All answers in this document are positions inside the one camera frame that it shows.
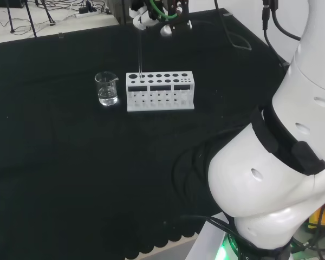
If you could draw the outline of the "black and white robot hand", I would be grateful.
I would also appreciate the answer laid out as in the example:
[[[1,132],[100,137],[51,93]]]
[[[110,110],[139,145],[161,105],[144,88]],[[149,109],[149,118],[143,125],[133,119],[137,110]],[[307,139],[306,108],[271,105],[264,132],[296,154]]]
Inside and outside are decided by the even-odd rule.
[[[131,1],[129,16],[139,30],[162,24],[160,34],[170,37],[178,30],[191,30],[189,1]]]

